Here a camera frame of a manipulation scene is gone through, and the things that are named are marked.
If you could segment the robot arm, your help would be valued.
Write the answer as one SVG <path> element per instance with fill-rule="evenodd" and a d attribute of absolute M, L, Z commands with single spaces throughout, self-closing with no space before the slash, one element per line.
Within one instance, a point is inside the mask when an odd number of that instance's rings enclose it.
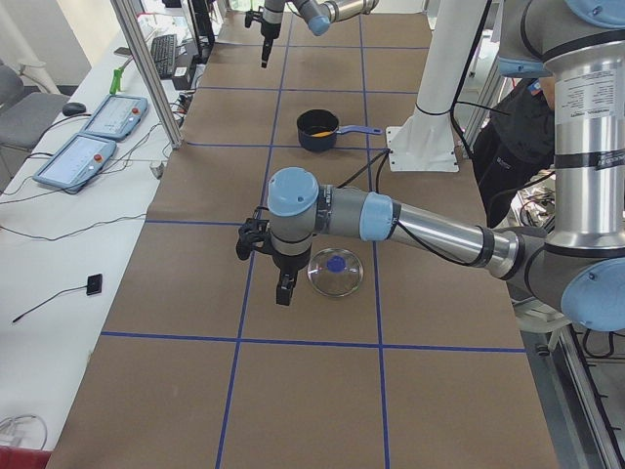
<path fill-rule="evenodd" d="M 555 225 L 483 228 L 477 198 L 420 176 L 409 202 L 320 185 L 299 167 L 269 182 L 275 297 L 290 302 L 315 235 L 393 240 L 446 261 L 484 268 L 569 320 L 599 331 L 624 326 L 624 5 L 620 1 L 509 1 L 500 46 L 507 76 L 556 81 Z"/>
<path fill-rule="evenodd" d="M 323 35 L 330 25 L 346 21 L 359 15 L 370 14 L 378 5 L 376 0 L 358 1 L 292 1 L 296 12 L 303 19 L 314 36 Z M 286 1 L 269 0 L 257 11 L 246 13 L 245 26 L 249 28 L 253 21 L 261 25 L 263 47 L 261 68 L 268 66 L 273 42 L 279 38 Z"/>

